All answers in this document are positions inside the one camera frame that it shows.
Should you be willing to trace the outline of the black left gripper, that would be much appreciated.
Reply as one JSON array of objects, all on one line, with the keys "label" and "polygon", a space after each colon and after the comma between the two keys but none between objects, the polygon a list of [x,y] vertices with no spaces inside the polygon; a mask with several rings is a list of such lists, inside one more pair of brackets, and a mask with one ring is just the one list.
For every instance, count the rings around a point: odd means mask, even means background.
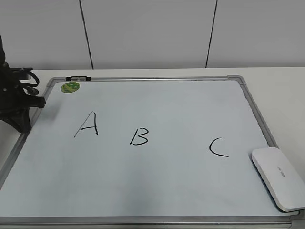
[{"label": "black left gripper", "polygon": [[31,130],[29,108],[44,108],[46,105],[45,98],[38,96],[38,77],[33,72],[29,74],[35,83],[21,82],[7,62],[0,65],[0,119],[19,133]]}]

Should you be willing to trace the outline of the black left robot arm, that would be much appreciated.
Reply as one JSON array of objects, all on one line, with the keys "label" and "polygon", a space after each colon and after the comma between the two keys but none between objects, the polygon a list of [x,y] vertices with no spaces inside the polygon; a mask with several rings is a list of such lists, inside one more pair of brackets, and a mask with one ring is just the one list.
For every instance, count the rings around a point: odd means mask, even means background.
[{"label": "black left robot arm", "polygon": [[0,43],[0,119],[19,133],[31,130],[30,108],[44,108],[46,100],[38,96],[40,81],[32,68],[10,68],[3,42]]}]

